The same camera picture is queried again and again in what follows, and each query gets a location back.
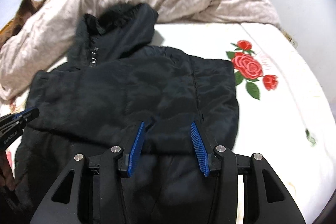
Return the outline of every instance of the green leaf print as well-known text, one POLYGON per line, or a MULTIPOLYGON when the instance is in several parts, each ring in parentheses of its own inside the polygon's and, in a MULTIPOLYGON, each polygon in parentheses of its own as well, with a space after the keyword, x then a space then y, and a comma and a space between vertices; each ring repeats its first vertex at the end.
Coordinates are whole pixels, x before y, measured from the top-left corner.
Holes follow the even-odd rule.
POLYGON ((253 52, 253 50, 246 50, 245 52, 247 52, 249 55, 251 55, 251 54, 255 55, 255 52, 253 52))
POLYGON ((246 80, 248 80, 248 81, 250 81, 250 82, 257 82, 257 81, 259 81, 258 78, 256 78, 256 79, 249 79, 249 78, 246 78, 246 80))
POLYGON ((316 145, 316 141, 315 139, 310 135, 310 132, 308 129, 306 129, 306 137, 307 137, 307 140, 310 142, 310 145, 313 147, 316 145))
POLYGON ((234 52, 226 52, 227 57, 232 60, 235 57, 235 53, 234 52))
POLYGON ((242 83, 242 81, 244 80, 244 76, 240 73, 240 71, 237 71, 235 73, 235 79, 236 79, 236 86, 237 86, 242 83))
POLYGON ((247 82, 246 90, 254 99, 260 100, 260 91, 255 83, 247 82))

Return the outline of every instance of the zipper teeth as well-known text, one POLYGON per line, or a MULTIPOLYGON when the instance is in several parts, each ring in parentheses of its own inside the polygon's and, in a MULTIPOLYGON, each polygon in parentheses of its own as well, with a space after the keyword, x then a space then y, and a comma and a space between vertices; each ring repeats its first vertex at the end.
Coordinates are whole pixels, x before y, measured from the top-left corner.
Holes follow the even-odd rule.
POLYGON ((90 67, 95 67, 97 65, 97 52, 98 52, 98 48, 95 47, 93 49, 93 51, 91 52, 91 56, 92 56, 92 59, 91 59, 91 62, 90 62, 90 67))

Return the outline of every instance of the wrinkled blanket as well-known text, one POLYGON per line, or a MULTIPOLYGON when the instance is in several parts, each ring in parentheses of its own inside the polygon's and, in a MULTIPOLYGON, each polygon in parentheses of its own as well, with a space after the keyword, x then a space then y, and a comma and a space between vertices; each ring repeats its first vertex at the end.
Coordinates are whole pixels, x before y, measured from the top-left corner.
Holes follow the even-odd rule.
POLYGON ((279 27, 268 0, 48 0, 18 35, 0 51, 0 97, 9 100, 24 90, 38 70, 48 68, 73 42, 83 14, 99 16, 116 3, 148 3, 158 22, 258 22, 279 27))

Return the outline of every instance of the flower pattern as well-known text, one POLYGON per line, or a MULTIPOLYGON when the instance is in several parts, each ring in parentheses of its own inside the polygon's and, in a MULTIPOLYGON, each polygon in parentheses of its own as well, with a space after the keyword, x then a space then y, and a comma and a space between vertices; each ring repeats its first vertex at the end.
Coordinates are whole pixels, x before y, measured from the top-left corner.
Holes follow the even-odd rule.
POLYGON ((239 40, 237 44, 231 43, 236 49, 233 52, 226 52, 231 60, 235 72, 236 86, 246 81, 246 91, 253 98, 260 100, 260 90, 255 82, 262 77, 266 90, 275 90, 278 87, 276 75, 264 75, 263 66, 255 59, 255 52, 252 50, 251 42, 239 40))

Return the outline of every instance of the brown blanket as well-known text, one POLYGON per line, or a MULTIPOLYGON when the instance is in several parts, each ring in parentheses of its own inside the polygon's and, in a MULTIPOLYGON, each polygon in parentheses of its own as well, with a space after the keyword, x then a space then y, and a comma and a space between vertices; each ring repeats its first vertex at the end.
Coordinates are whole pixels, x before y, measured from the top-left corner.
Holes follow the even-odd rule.
POLYGON ((0 31, 0 49, 12 36, 21 31, 28 18, 41 9, 46 0, 22 0, 14 18, 0 31))

